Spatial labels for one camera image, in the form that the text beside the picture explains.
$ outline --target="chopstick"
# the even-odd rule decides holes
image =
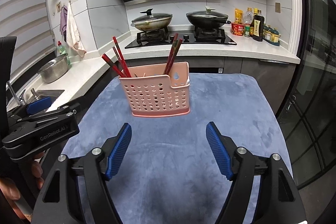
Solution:
[[[178,33],[175,34],[174,36],[174,39],[173,39],[173,43],[171,45],[171,49],[170,49],[170,53],[168,55],[168,60],[167,60],[167,64],[166,64],[166,67],[165,67],[165,70],[163,72],[163,74],[167,74],[167,69],[168,69],[168,65],[169,65],[169,62],[170,62],[170,59],[172,58],[173,54],[174,54],[174,50],[175,50],[175,47],[176,47],[176,41],[177,41],[177,37],[179,36]]]
[[[182,42],[183,42],[182,39],[180,39],[180,40],[177,42],[177,45],[176,45],[174,54],[173,54],[172,58],[171,58],[170,61],[169,61],[169,66],[168,66],[168,69],[167,69],[167,71],[166,71],[166,73],[165,73],[166,75],[169,75],[169,73],[170,73],[171,67],[173,66],[175,57],[176,57],[176,55],[177,55],[177,53],[178,53],[178,51],[179,51],[179,49],[180,49],[180,47],[181,47]]]
[[[125,75],[127,77],[132,77],[131,73],[129,72],[128,67],[126,65],[123,54],[121,53],[121,50],[120,50],[120,47],[119,47],[119,44],[118,44],[118,41],[117,41],[116,37],[113,37],[113,41],[114,41],[115,46],[117,47],[117,50],[118,50],[118,53],[119,53],[119,56],[120,56],[120,60],[121,60],[121,65],[124,68]]]
[[[126,76],[118,69],[117,65],[115,63],[113,63],[113,61],[106,55],[103,54],[101,56],[101,58],[103,58],[103,60],[108,63],[110,65],[110,67],[122,78],[126,78]]]
[[[117,49],[116,49],[115,47],[112,47],[112,48],[113,48],[113,51],[114,51],[115,55],[116,55],[117,58],[118,58],[119,63],[120,63],[121,66],[123,67],[124,73],[126,74],[126,68],[125,68],[124,62],[120,59],[120,56],[119,56],[119,54],[118,54],[118,52],[117,52]]]

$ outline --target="blue tablecloth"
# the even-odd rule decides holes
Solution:
[[[92,104],[63,153],[85,155],[116,136],[125,122],[132,140],[119,173],[107,182],[124,224],[213,224],[230,189],[221,175],[205,128],[214,121],[223,135],[255,155],[279,153],[291,172],[277,120],[256,80],[242,74],[190,74],[188,115],[138,118],[115,78]],[[260,177],[255,177],[244,223],[253,218]],[[83,178],[80,194],[93,224]]]

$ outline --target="metal screw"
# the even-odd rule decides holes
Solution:
[[[92,150],[92,154],[94,154],[94,155],[99,155],[100,152],[101,152],[101,149],[100,149],[100,148],[94,148],[94,149]]]
[[[66,158],[67,157],[64,154],[62,154],[62,155],[58,156],[58,161],[65,161]]]
[[[237,152],[239,154],[244,155],[244,154],[246,154],[247,150],[245,148],[243,148],[243,147],[238,147]]]
[[[275,160],[280,160],[281,159],[280,155],[277,154],[277,153],[273,154],[272,158],[275,159]]]

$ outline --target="pink basket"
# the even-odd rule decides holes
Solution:
[[[169,75],[162,75],[165,67],[166,64],[131,67],[131,75],[138,77],[119,77],[134,116],[170,117],[190,112],[188,62],[174,63]]]

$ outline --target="gas stove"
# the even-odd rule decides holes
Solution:
[[[237,45],[225,34],[223,29],[202,30],[195,28],[194,31],[169,32],[167,28],[164,28],[153,32],[137,33],[137,38],[125,48],[169,45],[172,44],[176,33],[178,33],[178,39],[183,39],[183,44]]]

